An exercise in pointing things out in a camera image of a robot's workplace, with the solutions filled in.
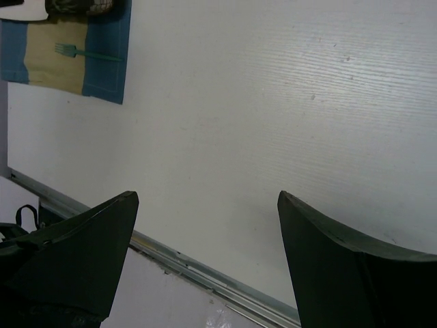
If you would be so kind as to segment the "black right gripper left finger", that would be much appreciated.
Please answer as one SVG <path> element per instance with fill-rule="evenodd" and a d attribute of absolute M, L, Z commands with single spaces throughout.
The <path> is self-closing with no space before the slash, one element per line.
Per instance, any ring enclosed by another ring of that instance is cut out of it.
<path fill-rule="evenodd" d="M 1 243 L 2 327 L 99 327 L 111 312 L 139 208 L 126 191 Z"/>

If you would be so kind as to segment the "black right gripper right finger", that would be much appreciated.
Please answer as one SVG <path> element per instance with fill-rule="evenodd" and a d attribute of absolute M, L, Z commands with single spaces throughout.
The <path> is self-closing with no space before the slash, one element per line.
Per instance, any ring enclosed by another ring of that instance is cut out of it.
<path fill-rule="evenodd" d="M 303 327 L 435 327 L 436 256 L 350 228 L 282 191 L 283 245 Z"/>

